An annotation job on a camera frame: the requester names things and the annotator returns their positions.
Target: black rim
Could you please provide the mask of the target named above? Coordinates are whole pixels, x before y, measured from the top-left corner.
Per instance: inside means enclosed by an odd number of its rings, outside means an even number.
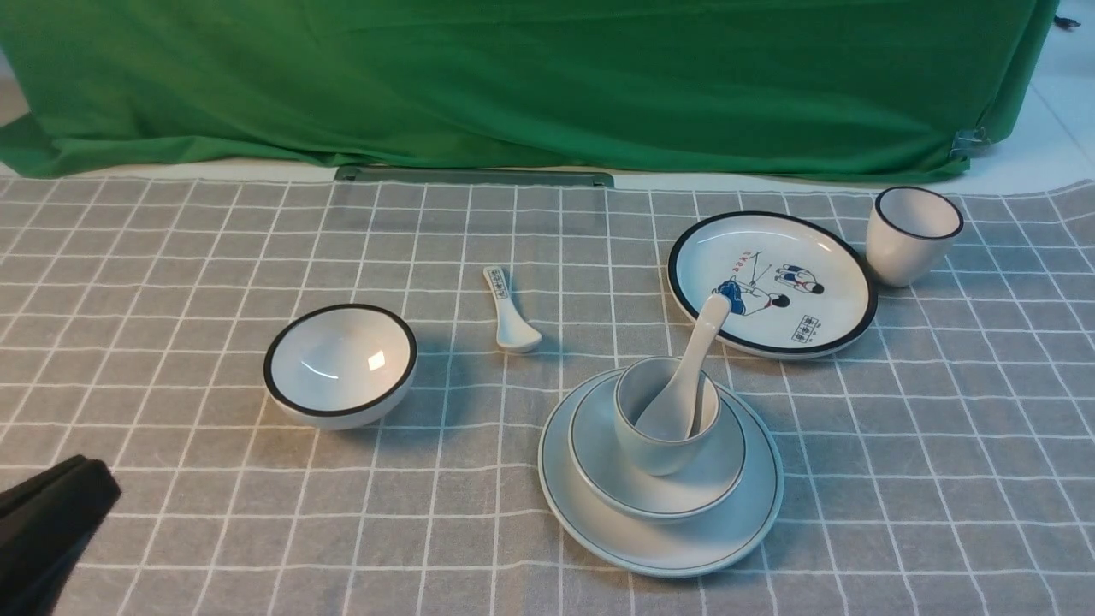
[[[273,373],[274,353],[277,351],[278,346],[281,345],[281,341],[285,339],[286,336],[288,336],[290,332],[293,330],[293,328],[307,322],[308,319],[311,319],[312,317],[322,315],[324,313],[332,313],[334,311],[347,311],[347,310],[380,313],[381,315],[384,315],[391,318],[393,322],[395,322],[395,325],[400,326],[400,329],[402,329],[403,334],[406,335],[407,344],[411,346],[411,352],[410,352],[411,360],[407,362],[406,369],[404,369],[403,374],[400,375],[400,379],[399,381],[395,382],[395,385],[391,386],[382,395],[380,395],[373,400],[370,400],[369,403],[366,403],[365,405],[351,407],[349,409],[342,409],[337,411],[320,411],[316,409],[309,409],[308,407],[302,407],[297,403],[293,403],[292,400],[287,398],[285,394],[283,394],[281,391],[278,390],[277,384],[274,383],[274,373]],[[351,416],[354,414],[359,414],[367,409],[371,409],[372,407],[376,407],[377,405],[387,400],[393,393],[395,393],[399,388],[403,387],[403,384],[405,384],[408,379],[411,379],[411,373],[414,372],[414,367],[417,362],[418,362],[418,342],[414,338],[414,333],[411,332],[411,327],[407,326],[406,323],[399,316],[396,316],[394,313],[385,311],[384,307],[381,307],[379,305],[370,305],[368,303],[337,303],[335,305],[326,305],[324,307],[320,307],[319,311],[313,311],[304,315],[303,317],[300,317],[299,319],[289,324],[288,327],[286,327],[277,335],[277,338],[275,338],[274,342],[270,344],[269,349],[266,350],[266,359],[263,361],[263,381],[266,382],[266,390],[268,390],[270,395],[274,396],[274,399],[277,400],[278,403],[281,403],[286,407],[289,407],[290,409],[293,409],[296,411],[300,411],[306,416],[312,416],[318,418],[337,418],[337,417],[346,417],[346,416]]]
[[[936,196],[936,197],[943,199],[944,202],[946,202],[947,205],[950,206],[950,209],[955,210],[955,216],[958,217],[958,226],[956,226],[954,231],[950,231],[949,233],[947,233],[945,235],[921,235],[920,233],[913,233],[912,231],[906,231],[901,226],[898,226],[897,224],[895,224],[894,221],[890,220],[889,218],[887,218],[886,213],[883,212],[883,197],[886,196],[886,194],[889,193],[890,190],[919,190],[921,193],[927,193],[930,195],[933,195],[933,196]],[[958,233],[960,233],[963,226],[966,225],[966,218],[961,214],[961,210],[958,209],[958,206],[956,206],[954,202],[952,202],[950,199],[948,199],[947,197],[941,195],[940,193],[936,193],[934,190],[929,190],[927,188],[921,188],[920,186],[891,186],[889,188],[886,188],[885,190],[878,193],[878,196],[875,197],[875,211],[878,212],[878,217],[881,218],[883,222],[886,222],[886,224],[890,229],[894,229],[895,231],[897,231],[897,232],[899,232],[899,233],[901,233],[903,235],[909,235],[910,237],[917,237],[918,240],[946,240],[946,239],[950,239],[950,237],[957,235]]]
[[[875,312],[878,310],[878,290],[874,279],[867,275],[867,264],[864,260],[863,256],[861,256],[858,252],[855,252],[855,249],[851,245],[849,245],[848,242],[832,234],[828,230],[818,226],[812,222],[803,220],[800,218],[795,218],[794,216],[787,216],[786,213],[776,213],[774,211],[730,211],[729,213],[719,213],[718,216],[712,216],[711,218],[706,218],[689,226],[689,229],[684,231],[684,233],[677,240],[677,243],[673,244],[672,251],[669,253],[669,286],[672,288],[673,294],[677,297],[677,300],[684,307],[684,312],[692,317],[692,321],[695,321],[695,318],[700,316],[700,312],[696,311],[695,305],[692,305],[692,303],[688,300],[688,298],[684,297],[684,291],[681,289],[680,279],[678,279],[677,276],[677,260],[680,257],[681,248],[684,247],[684,244],[688,243],[688,240],[693,234],[695,234],[695,232],[699,231],[700,229],[706,226],[707,224],[717,222],[719,220],[724,220],[726,218],[735,218],[738,216],[761,216],[768,218],[781,218],[783,220],[791,220],[792,222],[796,222],[798,224],[812,229],[826,235],[827,237],[831,239],[832,241],[837,242],[837,245],[844,248],[844,252],[846,252],[855,260],[856,266],[858,266],[860,268],[860,272],[863,274],[863,280],[867,284],[867,310],[863,313],[863,318],[860,319],[860,323],[856,324],[854,328],[852,328],[852,332],[848,333],[846,335],[840,337],[837,340],[833,340],[832,342],[827,342],[825,345],[817,345],[814,347],[804,347],[802,349],[791,349],[787,347],[769,347],[766,345],[759,345],[757,342],[751,342],[749,340],[738,338],[734,335],[727,334],[726,330],[724,329],[718,330],[718,338],[727,342],[733,342],[734,345],[738,345],[764,353],[773,353],[780,356],[808,356],[814,353],[825,353],[826,351],[840,349],[841,347],[863,336],[863,333],[867,332],[867,328],[871,326],[871,322],[875,319]]]

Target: bowl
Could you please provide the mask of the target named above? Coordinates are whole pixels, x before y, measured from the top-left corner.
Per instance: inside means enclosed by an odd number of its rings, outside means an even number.
[[[411,328],[377,305],[320,307],[289,324],[263,363],[266,390],[293,419],[348,430],[388,415],[414,380]]]
[[[741,481],[745,465],[737,412],[718,397],[724,417],[695,457],[677,473],[654,476],[636,466],[615,438],[619,379],[590,390],[570,418],[570,458],[586,486],[612,509],[653,524],[682,522],[725,501]]]

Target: metal clip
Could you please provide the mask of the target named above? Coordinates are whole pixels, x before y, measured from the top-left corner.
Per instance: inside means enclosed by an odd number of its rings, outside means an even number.
[[[959,130],[955,133],[955,140],[950,144],[950,158],[972,156],[984,153],[992,146],[992,139],[988,137],[984,127],[970,130]]]

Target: cup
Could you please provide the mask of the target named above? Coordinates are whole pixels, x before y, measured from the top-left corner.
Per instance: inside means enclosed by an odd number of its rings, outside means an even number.
[[[964,224],[943,195],[915,186],[886,188],[867,222],[867,263],[883,282],[909,286],[943,259]]]
[[[701,416],[695,434],[681,441],[662,441],[647,437],[635,428],[638,417],[665,390],[679,364],[677,358],[647,358],[625,370],[615,385],[615,435],[620,448],[632,464],[655,477],[677,473],[692,462],[714,432],[715,422],[722,414],[718,391],[701,372]]]

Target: cartoon figure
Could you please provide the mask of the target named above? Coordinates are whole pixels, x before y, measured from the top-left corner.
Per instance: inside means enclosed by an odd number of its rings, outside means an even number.
[[[814,274],[809,269],[799,267],[798,265],[784,263],[783,267],[775,270],[775,281],[787,284],[799,292],[811,292],[814,294],[825,292],[825,286],[818,282]]]
[[[718,284],[718,288],[712,292],[725,294],[730,300],[730,314],[742,317],[748,317],[753,313],[763,311],[769,305],[775,305],[776,307],[791,305],[791,299],[786,294],[764,292],[752,284],[739,281],[737,276],[731,276],[730,279]]]

